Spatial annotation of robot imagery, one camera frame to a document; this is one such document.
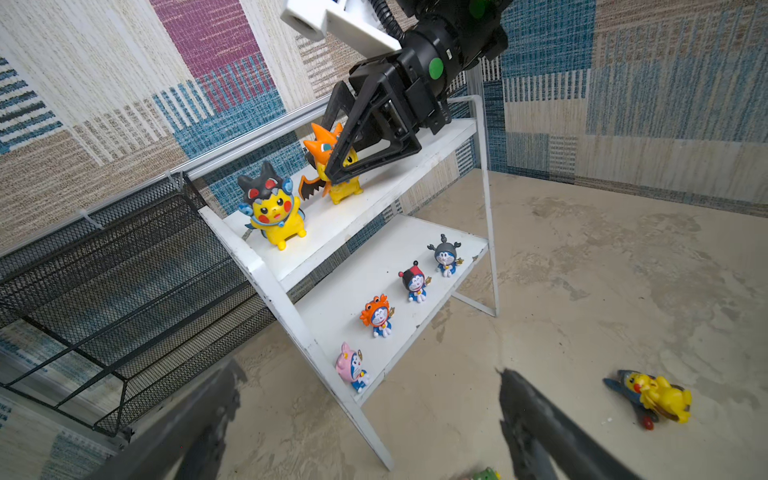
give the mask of floor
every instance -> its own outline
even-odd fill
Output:
[[[279,324],[248,375],[220,478],[513,478],[496,369],[521,372],[645,478],[765,478],[768,219],[492,174],[502,314],[440,311],[364,411],[387,472]],[[479,170],[417,216],[485,234]],[[490,304],[485,260],[462,292]],[[693,418],[653,432],[603,386],[617,369],[690,388]]]

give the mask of green toy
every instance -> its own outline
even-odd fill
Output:
[[[475,473],[467,480],[500,480],[502,476],[498,474],[493,468],[488,467],[482,472]]]

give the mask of robotic arm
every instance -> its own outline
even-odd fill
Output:
[[[389,35],[351,20],[349,11],[354,5],[365,11],[359,7],[360,1],[287,0],[282,16],[307,38],[319,40],[330,30],[364,55],[382,51],[349,71],[353,91],[343,81],[336,84],[323,116],[322,126],[330,130],[341,113],[347,115],[326,166],[334,184],[420,151],[416,138],[420,128],[428,127],[436,134],[451,121],[446,102],[451,81],[482,57],[492,60],[507,48],[500,22],[512,0],[397,0],[406,15],[418,20],[405,32],[385,0],[370,0]],[[313,7],[301,9],[310,4]],[[375,33],[367,36],[369,28]],[[310,30],[314,36],[306,34]],[[397,44],[400,49],[386,52]],[[361,151],[381,140],[389,146],[354,164],[342,165],[352,147]]]

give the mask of wire mesh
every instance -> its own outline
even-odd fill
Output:
[[[204,204],[177,175],[1,258],[0,385],[116,435],[273,322]]]

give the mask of shelf leg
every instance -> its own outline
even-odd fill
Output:
[[[216,215],[213,212],[205,212],[204,217]],[[231,237],[236,237],[231,230],[214,229],[214,233],[219,237],[222,244],[230,251],[230,244],[233,243]],[[255,252],[249,247],[244,247],[239,255],[232,255],[237,265],[246,274],[248,281],[259,293],[266,306],[272,311],[274,316],[280,322],[280,325],[286,330],[288,336],[299,349],[306,361],[315,371],[323,385],[333,394],[333,397],[339,403],[344,413],[352,420],[352,423],[358,429],[362,437],[368,442],[371,449],[379,456],[382,463],[388,470],[395,468],[392,456],[384,446],[373,426],[370,424],[365,414],[362,413],[360,405],[353,398],[354,389],[344,383],[336,372],[334,365],[328,361],[325,353],[315,340],[314,336],[307,328],[304,319],[296,310],[296,307],[288,297],[288,293],[283,290],[280,282],[277,281],[271,270],[264,264]]]
[[[480,310],[483,313],[487,313],[490,316],[496,316],[496,309],[492,309],[490,306],[485,306],[477,300],[473,300],[468,296],[464,296],[458,292],[451,293],[451,296],[457,300],[461,300],[469,306],[475,307],[477,310]]]
[[[461,300],[472,305],[478,310],[491,316],[498,316],[501,303],[498,298],[498,276],[496,274],[496,244],[493,235],[493,216],[491,213],[491,187],[488,180],[488,135],[485,129],[485,101],[483,99],[483,83],[481,65],[467,71],[467,92],[470,95],[463,97],[453,97],[448,99],[448,103],[459,103],[470,101],[474,105],[474,113],[477,118],[477,142],[476,147],[480,154],[480,169],[482,171],[482,193],[485,201],[485,221],[488,224],[488,250],[491,254],[491,280],[493,283],[493,301],[495,308],[489,308],[479,302],[463,296],[460,293],[453,293],[457,300]]]

